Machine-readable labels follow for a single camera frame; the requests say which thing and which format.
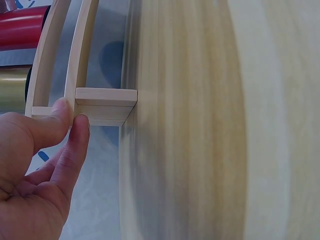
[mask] wooden block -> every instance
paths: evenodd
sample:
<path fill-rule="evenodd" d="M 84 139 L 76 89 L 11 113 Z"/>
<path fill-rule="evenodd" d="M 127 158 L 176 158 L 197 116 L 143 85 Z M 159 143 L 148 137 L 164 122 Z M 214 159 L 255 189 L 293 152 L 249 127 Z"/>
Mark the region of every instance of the wooden block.
<path fill-rule="evenodd" d="M 78 105 L 133 107 L 137 90 L 78 87 L 75 100 Z"/>
<path fill-rule="evenodd" d="M 70 2 L 54 0 L 44 23 L 28 88 L 25 106 L 25 115 L 28 117 L 31 117 L 34 106 L 48 106 L 57 49 Z"/>
<path fill-rule="evenodd" d="M 78 112 L 88 116 L 91 126 L 117 126 L 124 124 L 132 106 L 79 105 Z"/>
<path fill-rule="evenodd" d="M 101 105 L 79 105 L 79 114 L 85 114 L 89 118 L 91 126 L 116 126 L 124 124 L 129 116 L 132 106 L 101 106 Z M 35 119 L 50 116 L 51 107 L 34 106 L 32 117 Z"/>

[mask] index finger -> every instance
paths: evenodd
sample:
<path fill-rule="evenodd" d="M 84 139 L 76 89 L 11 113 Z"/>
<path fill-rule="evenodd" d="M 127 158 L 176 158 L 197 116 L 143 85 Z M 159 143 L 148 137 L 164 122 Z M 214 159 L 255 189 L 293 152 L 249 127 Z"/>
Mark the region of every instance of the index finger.
<path fill-rule="evenodd" d="M 59 187 L 68 201 L 71 201 L 74 187 L 87 156 L 89 136 L 88 118 L 82 114 L 78 115 L 73 121 L 69 139 L 50 179 Z"/>

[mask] blurry wooden surface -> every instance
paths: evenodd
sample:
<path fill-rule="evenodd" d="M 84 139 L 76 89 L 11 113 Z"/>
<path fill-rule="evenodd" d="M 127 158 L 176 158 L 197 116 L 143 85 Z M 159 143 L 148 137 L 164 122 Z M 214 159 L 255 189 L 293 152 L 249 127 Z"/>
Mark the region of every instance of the blurry wooden surface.
<path fill-rule="evenodd" d="M 320 238 L 320 1 L 131 0 L 124 240 Z"/>

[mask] blue marking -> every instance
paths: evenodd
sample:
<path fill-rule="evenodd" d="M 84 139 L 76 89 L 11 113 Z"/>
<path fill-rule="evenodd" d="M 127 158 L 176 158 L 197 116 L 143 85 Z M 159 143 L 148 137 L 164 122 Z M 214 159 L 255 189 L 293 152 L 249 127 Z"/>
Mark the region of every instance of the blue marking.
<path fill-rule="evenodd" d="M 43 151 L 38 152 L 38 156 L 45 162 L 49 160 L 48 155 Z"/>
<path fill-rule="evenodd" d="M 30 5 L 28 6 L 28 8 L 32 7 L 35 4 L 35 0 L 33 0 Z M 19 2 L 19 0 L 15 0 L 15 5 L 18 9 L 23 9 L 24 6 Z"/>

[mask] fingernail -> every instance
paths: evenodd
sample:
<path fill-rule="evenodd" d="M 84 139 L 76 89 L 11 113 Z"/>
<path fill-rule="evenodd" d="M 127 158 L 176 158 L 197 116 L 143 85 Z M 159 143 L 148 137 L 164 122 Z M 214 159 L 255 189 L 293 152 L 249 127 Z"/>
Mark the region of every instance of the fingernail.
<path fill-rule="evenodd" d="M 85 115 L 84 113 L 80 113 L 79 115 L 83 115 L 83 116 L 85 116 L 86 118 L 88 118 L 88 116 Z"/>
<path fill-rule="evenodd" d="M 67 107 L 67 99 L 65 97 L 62 97 L 54 103 L 54 105 L 52 106 L 51 113 L 54 114 L 56 112 L 60 112 L 61 110 L 65 110 Z"/>

